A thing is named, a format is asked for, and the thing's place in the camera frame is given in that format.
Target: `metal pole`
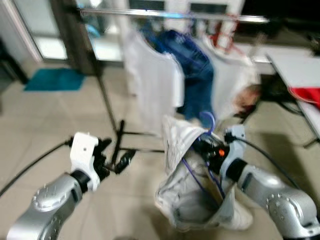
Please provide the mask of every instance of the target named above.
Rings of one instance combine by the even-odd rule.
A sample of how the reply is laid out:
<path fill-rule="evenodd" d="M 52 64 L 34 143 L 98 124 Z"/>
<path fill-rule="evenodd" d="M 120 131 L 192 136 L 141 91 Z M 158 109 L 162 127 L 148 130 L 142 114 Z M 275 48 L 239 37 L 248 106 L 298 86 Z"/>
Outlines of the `metal pole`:
<path fill-rule="evenodd" d="M 263 16 L 228 16 L 225 14 L 207 14 L 207 13 L 178 13 L 166 12 L 155 10 L 142 10 L 142 9 L 108 9 L 108 8 L 78 8 L 82 14 L 94 15 L 123 15 L 123 16 L 136 16 L 140 18 L 165 18 L 165 19 L 200 19 L 200 20 L 220 20 L 220 21 L 239 21 L 241 23 L 252 24 L 267 24 L 269 19 Z"/>

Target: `clothing rack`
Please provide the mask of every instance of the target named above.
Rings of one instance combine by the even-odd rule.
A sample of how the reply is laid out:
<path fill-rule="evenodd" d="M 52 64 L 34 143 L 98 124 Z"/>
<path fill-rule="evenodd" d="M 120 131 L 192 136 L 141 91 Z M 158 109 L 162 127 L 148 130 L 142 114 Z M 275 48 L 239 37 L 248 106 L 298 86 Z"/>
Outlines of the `clothing rack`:
<path fill-rule="evenodd" d="M 118 16 L 131 16 L 137 18 L 165 18 L 165 19 L 200 19 L 200 20 L 220 20 L 220 21 L 237 21 L 240 23 L 250 23 L 250 24 L 268 24 L 269 19 L 263 16 L 253 16 L 253 15 L 240 15 L 240 16 L 228 16 L 224 14 L 206 14 L 206 13 L 178 13 L 178 12 L 166 12 L 166 11 L 155 11 L 155 10 L 143 10 L 143 9 L 109 9 L 109 8 L 87 8 L 87 7 L 74 7 L 69 8 L 71 13 L 76 14 L 78 17 L 82 18 L 83 14 L 92 15 L 118 15 Z M 122 147 L 122 137 L 124 135 L 142 135 L 142 136 L 153 136 L 152 134 L 143 132 L 131 132 L 125 131 L 125 120 L 121 120 L 119 128 L 116 126 L 116 121 L 114 113 L 112 110 L 111 103 L 109 101 L 108 93 L 106 91 L 106 86 L 104 85 L 102 78 L 97 76 L 100 91 L 104 100 L 105 107 L 107 109 L 109 119 L 113 131 L 116 134 L 116 144 L 112 154 L 111 163 L 115 164 L 119 151 L 124 150 L 136 150 L 141 152 L 152 152 L 152 153 L 164 153 L 163 150 L 157 149 L 139 149 L 139 148 L 129 148 Z"/>

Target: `red cloth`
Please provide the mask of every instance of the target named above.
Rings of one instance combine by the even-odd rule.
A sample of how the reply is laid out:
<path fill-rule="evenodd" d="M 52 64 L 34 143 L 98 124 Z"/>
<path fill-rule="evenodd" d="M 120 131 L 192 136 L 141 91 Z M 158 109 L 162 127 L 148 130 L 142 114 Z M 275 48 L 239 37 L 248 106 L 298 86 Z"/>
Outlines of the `red cloth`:
<path fill-rule="evenodd" d="M 311 103 L 320 110 L 320 87 L 290 87 L 289 92 L 296 99 Z"/>

